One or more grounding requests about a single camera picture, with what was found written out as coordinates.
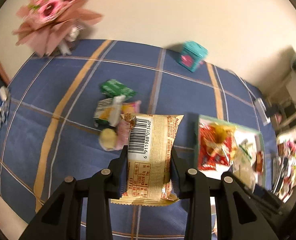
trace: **beige snack wrapper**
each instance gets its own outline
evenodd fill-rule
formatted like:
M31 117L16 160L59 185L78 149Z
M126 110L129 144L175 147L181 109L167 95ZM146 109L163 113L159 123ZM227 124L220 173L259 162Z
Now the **beige snack wrapper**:
M127 191L116 204L165 206L171 194L170 157L183 115L123 114L130 123Z

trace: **silver bolt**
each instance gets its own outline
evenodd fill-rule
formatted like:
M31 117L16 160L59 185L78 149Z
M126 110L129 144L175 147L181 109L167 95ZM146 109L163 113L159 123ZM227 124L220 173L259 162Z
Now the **silver bolt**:
M110 174L110 170L109 169L103 169L103 170L101 170L101 174L102 175L109 175Z
M196 174L197 174L197 170L196 170L196 169L189 169L189 170L188 170L188 173L189 173L190 175L196 175Z
M65 182L67 183L73 182L73 177L72 176L65 177Z
M231 177L224 177L224 181L227 182L227 183L232 183L233 182Z

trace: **flower bouquet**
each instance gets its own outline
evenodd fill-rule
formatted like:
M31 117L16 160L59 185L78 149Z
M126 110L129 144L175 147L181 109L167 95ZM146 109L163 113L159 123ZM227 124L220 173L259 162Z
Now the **flower bouquet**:
M17 16L24 19L18 30L16 45L27 44L40 57L50 55L57 47L62 54L71 54L69 42L80 30L101 21L102 15L81 8L86 0L30 0Z

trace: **beige wall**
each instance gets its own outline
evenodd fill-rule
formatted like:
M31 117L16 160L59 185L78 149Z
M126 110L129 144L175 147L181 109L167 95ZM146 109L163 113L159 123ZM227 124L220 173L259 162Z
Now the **beige wall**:
M31 54L11 35L27 2L7 0L0 10L0 60L10 77ZM289 71L296 50L296 10L288 0L89 0L86 7L105 16L89 38L164 48L194 40L209 50L208 62L264 93Z

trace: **teal box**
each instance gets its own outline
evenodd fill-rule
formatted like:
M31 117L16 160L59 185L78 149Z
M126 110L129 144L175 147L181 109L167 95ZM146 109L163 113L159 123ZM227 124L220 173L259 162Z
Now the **teal box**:
M186 41L180 57L178 58L178 63L187 70L195 72L202 63L203 58L207 55L208 50L203 46L194 41Z

